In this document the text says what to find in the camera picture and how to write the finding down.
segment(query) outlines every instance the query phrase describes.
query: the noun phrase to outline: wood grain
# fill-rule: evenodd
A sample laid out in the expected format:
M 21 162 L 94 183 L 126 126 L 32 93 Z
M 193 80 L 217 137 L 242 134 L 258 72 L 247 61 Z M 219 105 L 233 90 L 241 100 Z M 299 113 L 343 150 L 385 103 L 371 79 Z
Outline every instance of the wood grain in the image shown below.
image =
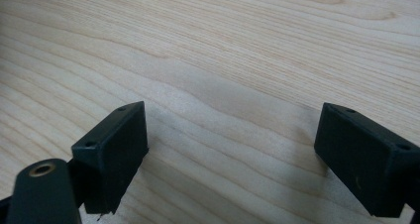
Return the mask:
M 420 0 L 0 0 L 0 195 L 123 104 L 151 151 L 85 223 L 370 217 L 314 154 L 322 103 L 420 144 Z

